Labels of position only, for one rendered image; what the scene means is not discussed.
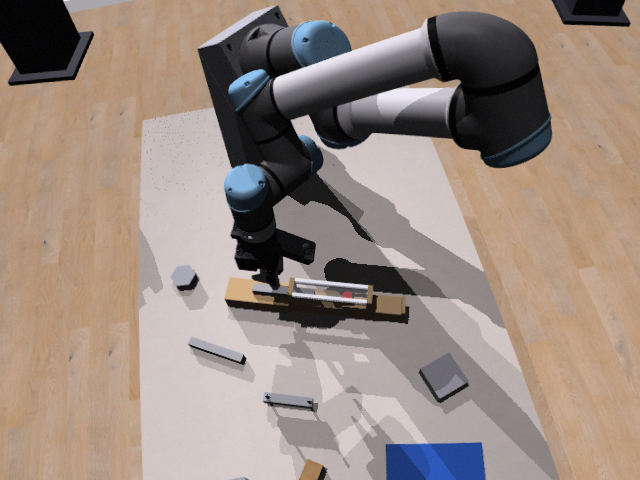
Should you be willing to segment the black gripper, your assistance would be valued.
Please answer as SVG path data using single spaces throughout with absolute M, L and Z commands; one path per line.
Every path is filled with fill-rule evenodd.
M 258 282 L 270 284 L 273 290 L 278 290 L 280 287 L 278 275 L 283 272 L 283 256 L 260 249 L 260 247 L 264 247 L 273 241 L 276 236 L 276 230 L 274 234 L 264 242 L 249 243 L 239 236 L 234 223 L 230 235 L 232 239 L 237 240 L 234 258 L 238 269 L 255 272 L 257 272 L 257 269 L 260 269 L 260 273 L 253 274 L 252 279 Z M 242 248 L 240 243 L 242 244 Z M 250 245 L 250 247 L 247 245 Z

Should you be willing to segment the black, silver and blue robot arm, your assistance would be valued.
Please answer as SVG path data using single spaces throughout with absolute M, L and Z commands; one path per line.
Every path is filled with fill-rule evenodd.
M 243 240 L 261 243 L 276 230 L 260 249 L 306 265 L 316 243 L 276 228 L 273 206 L 317 173 L 323 155 L 291 120 L 309 115 L 332 149 L 354 147 L 372 133 L 453 139 L 480 151 L 492 168 L 529 161 L 552 139 L 533 42 L 487 13 L 440 14 L 353 51 L 327 21 L 264 24 L 245 35 L 239 61 L 244 75 L 228 93 L 264 161 L 227 174 L 226 201 Z M 397 89 L 432 78 L 460 83 L 455 90 Z

